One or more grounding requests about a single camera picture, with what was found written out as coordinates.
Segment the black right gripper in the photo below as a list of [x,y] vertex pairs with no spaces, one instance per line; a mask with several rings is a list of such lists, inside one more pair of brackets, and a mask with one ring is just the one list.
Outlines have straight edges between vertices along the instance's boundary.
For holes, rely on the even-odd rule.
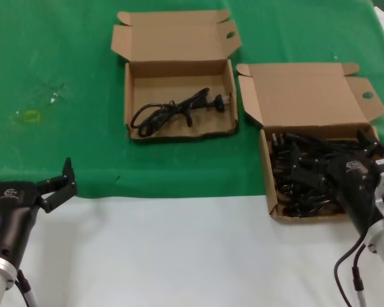
[[333,142],[292,141],[290,179],[322,193],[334,191],[360,235],[382,236],[384,215],[376,206],[374,192],[380,181],[384,144],[362,129],[357,130],[356,138],[358,153],[341,156]]

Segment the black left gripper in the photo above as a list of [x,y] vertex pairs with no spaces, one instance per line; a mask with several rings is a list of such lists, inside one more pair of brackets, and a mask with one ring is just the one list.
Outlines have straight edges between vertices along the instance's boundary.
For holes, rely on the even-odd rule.
[[38,182],[0,181],[0,258],[19,268],[40,207],[50,213],[77,195],[70,157],[62,175]]

